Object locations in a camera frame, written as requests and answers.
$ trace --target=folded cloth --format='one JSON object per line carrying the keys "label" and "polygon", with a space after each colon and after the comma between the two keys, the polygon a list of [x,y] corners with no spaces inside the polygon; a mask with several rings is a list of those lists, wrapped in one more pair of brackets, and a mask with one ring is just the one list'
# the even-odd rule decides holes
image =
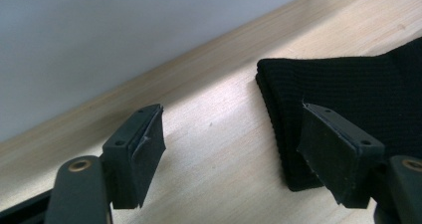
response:
{"label": "folded cloth", "polygon": [[377,57],[264,59],[257,82],[288,186],[321,186],[297,152],[303,103],[332,109],[396,154],[422,158],[422,38]]}

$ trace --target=ribbed fabric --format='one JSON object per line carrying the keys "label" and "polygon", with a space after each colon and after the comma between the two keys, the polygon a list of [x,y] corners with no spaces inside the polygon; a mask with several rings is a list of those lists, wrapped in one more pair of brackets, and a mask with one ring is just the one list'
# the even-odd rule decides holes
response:
{"label": "ribbed fabric", "polygon": [[377,57],[264,59],[257,82],[291,190],[321,186],[296,151],[303,103],[330,108],[386,146],[422,158],[422,38]]}

